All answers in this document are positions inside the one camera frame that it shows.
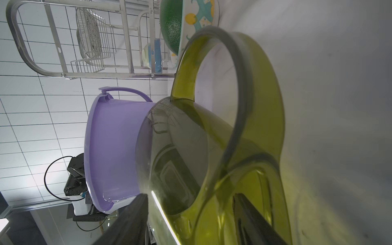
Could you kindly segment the purple plastic bucket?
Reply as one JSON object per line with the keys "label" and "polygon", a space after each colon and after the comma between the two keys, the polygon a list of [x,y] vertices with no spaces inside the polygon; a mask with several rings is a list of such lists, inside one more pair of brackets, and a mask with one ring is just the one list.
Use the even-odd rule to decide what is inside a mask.
{"label": "purple plastic bucket", "polygon": [[94,206],[103,213],[129,205],[140,193],[135,163],[142,123],[154,102],[126,87],[102,87],[88,116],[84,170]]}

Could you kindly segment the green transparent watering can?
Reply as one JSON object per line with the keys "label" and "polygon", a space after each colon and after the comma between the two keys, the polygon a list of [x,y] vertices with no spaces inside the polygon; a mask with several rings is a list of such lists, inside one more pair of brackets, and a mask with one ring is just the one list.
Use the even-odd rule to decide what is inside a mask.
{"label": "green transparent watering can", "polygon": [[[198,105],[200,66],[223,45],[236,75],[234,124]],[[271,227],[292,244],[280,175],[285,133],[283,100],[260,45],[240,32],[205,27],[187,44],[172,92],[148,112],[137,139],[140,191],[159,245],[239,245],[233,196],[244,194]]]}

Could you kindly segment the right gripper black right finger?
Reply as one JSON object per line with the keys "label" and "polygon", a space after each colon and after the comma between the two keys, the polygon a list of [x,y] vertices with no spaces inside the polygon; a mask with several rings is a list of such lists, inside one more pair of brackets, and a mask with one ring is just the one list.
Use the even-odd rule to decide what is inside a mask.
{"label": "right gripper black right finger", "polygon": [[244,194],[233,196],[232,207],[239,245],[286,244]]}

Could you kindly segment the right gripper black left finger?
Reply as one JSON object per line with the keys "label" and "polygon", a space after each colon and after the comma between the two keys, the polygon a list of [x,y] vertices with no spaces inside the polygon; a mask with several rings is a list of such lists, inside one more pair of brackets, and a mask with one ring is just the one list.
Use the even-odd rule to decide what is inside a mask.
{"label": "right gripper black left finger", "polygon": [[95,245],[148,245],[148,195],[139,194]]}

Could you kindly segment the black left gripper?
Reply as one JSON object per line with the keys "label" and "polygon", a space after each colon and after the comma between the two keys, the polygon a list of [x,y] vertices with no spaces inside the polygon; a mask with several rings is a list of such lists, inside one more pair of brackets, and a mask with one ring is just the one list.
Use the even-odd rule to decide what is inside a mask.
{"label": "black left gripper", "polygon": [[[67,167],[69,177],[66,182],[64,193],[66,196],[79,196],[88,191],[85,178],[84,169],[84,154],[81,153],[73,157]],[[73,221],[75,222],[100,222],[104,221],[107,217],[105,213],[95,213],[86,215],[74,215]]]}

